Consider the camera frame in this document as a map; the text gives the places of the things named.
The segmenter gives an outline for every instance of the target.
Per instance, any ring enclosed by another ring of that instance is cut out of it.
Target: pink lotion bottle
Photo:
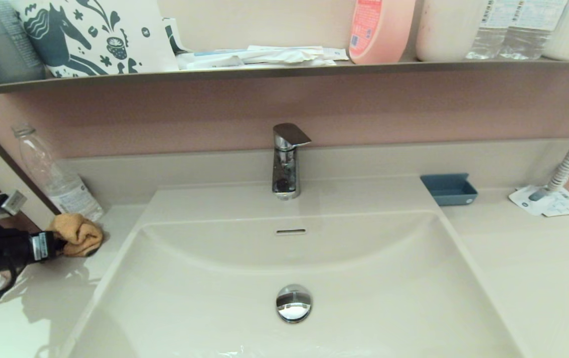
[[[350,58],[357,64],[396,63],[410,35],[415,0],[357,0]]]

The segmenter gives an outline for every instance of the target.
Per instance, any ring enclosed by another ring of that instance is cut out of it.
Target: chrome drain
[[[275,299],[275,309],[284,322],[300,323],[311,313],[311,294],[301,285],[288,285]]]

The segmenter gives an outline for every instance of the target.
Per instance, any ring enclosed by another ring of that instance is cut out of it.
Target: blue soap dish
[[[421,181],[439,206],[468,205],[479,195],[468,177],[468,173],[421,175]]]

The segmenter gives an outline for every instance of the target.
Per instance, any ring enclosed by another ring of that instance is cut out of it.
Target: faucet handle
[[[275,149],[287,152],[301,145],[311,143],[311,139],[293,123],[282,123],[273,127]]]

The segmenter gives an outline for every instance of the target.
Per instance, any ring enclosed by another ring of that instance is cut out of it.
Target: chrome faucet
[[[273,183],[271,188],[280,200],[300,195],[300,165],[298,147],[311,143],[302,129],[291,123],[273,127]]]

